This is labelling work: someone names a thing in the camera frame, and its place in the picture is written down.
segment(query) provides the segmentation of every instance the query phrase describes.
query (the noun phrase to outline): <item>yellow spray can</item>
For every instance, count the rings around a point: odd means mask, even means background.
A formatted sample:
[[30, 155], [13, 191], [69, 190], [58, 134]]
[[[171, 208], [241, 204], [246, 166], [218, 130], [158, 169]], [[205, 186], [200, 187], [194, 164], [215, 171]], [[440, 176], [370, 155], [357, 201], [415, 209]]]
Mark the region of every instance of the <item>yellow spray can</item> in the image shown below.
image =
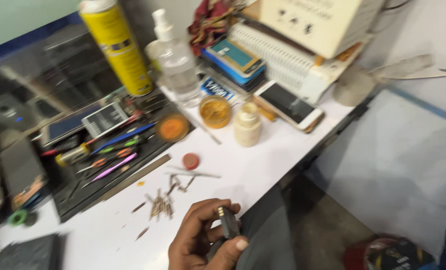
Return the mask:
[[148, 94], [151, 80], [117, 0], [83, 0], [79, 15], [127, 91]]

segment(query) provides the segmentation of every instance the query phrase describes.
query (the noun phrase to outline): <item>white spray nozzle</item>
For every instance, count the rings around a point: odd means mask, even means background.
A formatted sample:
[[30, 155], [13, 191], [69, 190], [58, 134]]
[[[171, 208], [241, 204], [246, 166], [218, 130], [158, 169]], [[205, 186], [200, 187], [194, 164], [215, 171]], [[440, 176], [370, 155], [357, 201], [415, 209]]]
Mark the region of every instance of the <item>white spray nozzle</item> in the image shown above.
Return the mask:
[[166, 20], [165, 9], [158, 9], [157, 11], [153, 12], [153, 20], [157, 27], [169, 24], [168, 21]]
[[153, 20], [155, 22], [155, 34], [161, 41], [169, 41], [173, 39], [173, 25], [166, 20], [166, 10], [158, 9], [153, 12]]

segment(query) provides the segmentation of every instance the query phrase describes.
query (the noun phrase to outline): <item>red cloth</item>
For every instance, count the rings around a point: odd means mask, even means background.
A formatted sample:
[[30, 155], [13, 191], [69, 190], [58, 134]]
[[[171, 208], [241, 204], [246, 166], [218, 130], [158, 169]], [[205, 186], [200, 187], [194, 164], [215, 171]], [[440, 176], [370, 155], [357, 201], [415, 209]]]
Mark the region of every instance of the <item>red cloth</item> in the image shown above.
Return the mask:
[[215, 34], [226, 32], [226, 17], [231, 13], [223, 0], [203, 0], [195, 10], [193, 23], [188, 27], [188, 32], [193, 35], [190, 45], [196, 56], [200, 55], [200, 49], [214, 43]]

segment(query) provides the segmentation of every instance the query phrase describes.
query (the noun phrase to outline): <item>clear plastic bottle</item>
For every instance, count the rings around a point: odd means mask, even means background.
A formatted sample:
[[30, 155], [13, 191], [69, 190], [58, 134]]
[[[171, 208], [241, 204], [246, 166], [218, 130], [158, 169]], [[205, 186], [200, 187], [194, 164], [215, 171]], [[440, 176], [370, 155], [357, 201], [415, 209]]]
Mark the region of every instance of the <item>clear plastic bottle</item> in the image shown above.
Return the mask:
[[165, 17], [166, 11], [159, 9], [153, 13], [155, 33], [158, 37], [158, 64], [166, 85], [176, 95], [178, 101], [187, 108], [196, 107], [201, 101], [196, 61], [189, 45], [173, 36], [173, 25]]

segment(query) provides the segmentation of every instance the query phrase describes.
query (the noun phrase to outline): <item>green screwdriver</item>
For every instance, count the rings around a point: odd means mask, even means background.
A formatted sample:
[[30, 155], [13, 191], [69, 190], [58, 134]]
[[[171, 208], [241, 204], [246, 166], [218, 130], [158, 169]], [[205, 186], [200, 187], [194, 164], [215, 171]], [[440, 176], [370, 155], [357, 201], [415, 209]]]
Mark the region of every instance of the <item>green screwdriver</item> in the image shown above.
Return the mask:
[[105, 147], [98, 152], [98, 154], [106, 154], [112, 151], [128, 148], [134, 145], [138, 145], [141, 143], [141, 138], [139, 136], [135, 136], [133, 139], [126, 141], [124, 143], [113, 144], [111, 146]]

